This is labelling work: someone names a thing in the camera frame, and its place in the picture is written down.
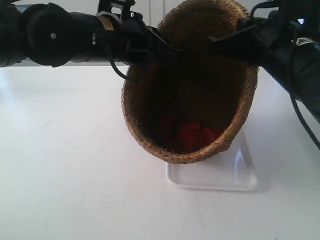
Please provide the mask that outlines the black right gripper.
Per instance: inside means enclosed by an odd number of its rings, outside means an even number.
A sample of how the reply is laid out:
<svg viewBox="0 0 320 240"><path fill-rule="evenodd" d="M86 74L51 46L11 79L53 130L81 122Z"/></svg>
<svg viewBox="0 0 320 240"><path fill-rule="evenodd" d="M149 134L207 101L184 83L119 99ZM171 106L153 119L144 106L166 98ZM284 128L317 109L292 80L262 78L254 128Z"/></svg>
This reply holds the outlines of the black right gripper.
<svg viewBox="0 0 320 240"><path fill-rule="evenodd" d="M235 32L208 42L209 54L249 65L314 65L315 1L258 3L237 20Z"/></svg>

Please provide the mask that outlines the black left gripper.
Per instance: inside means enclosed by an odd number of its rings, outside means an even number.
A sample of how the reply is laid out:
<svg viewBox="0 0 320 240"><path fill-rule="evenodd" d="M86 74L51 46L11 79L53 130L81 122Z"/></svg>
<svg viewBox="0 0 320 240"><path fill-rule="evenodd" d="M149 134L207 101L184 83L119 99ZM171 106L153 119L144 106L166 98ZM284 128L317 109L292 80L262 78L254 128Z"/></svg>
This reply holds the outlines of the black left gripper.
<svg viewBox="0 0 320 240"><path fill-rule="evenodd" d="M127 65L173 63L183 50L171 46L161 32L132 11L134 0L100 0L96 18L96 61Z"/></svg>

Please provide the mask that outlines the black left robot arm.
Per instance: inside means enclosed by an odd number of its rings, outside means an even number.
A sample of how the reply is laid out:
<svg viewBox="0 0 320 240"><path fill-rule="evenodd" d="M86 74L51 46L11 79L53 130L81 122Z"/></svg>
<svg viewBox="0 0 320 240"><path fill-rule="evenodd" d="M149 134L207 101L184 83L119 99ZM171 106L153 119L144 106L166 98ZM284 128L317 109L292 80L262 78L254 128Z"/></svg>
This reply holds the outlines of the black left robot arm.
<svg viewBox="0 0 320 240"><path fill-rule="evenodd" d="M0 65L31 61L57 68L68 63L170 63L182 51L131 10L133 0L101 0L96 14L68 12L55 3L0 3Z"/></svg>

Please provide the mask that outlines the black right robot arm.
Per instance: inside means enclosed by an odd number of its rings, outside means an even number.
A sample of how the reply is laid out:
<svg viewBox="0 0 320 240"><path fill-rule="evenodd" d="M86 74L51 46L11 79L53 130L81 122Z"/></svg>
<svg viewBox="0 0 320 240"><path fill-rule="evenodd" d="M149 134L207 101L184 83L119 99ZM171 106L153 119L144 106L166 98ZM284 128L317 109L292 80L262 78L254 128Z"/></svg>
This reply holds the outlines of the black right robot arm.
<svg viewBox="0 0 320 240"><path fill-rule="evenodd" d="M320 119L320 2L266 0L236 30L209 38L208 51L264 68Z"/></svg>

